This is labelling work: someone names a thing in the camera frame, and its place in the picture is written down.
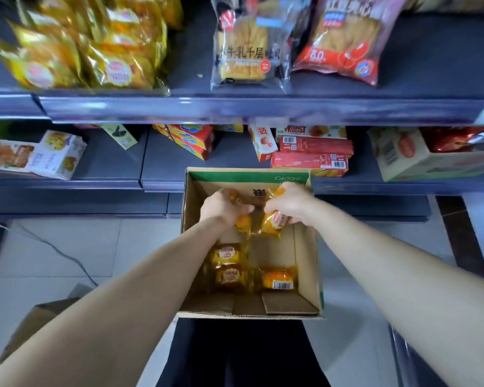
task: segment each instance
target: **barcode label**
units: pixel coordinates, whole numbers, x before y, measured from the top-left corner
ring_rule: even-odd
[[[332,162],[332,168],[337,168],[337,169],[346,169],[346,162]]]
[[[283,136],[283,143],[284,144],[295,144],[296,143],[296,137]]]
[[[383,156],[385,157],[388,166],[398,160],[398,155],[396,154],[396,149],[394,149],[394,144],[392,141],[389,141],[383,147]]]
[[[278,281],[272,280],[272,289],[294,289],[294,282],[292,281]]]

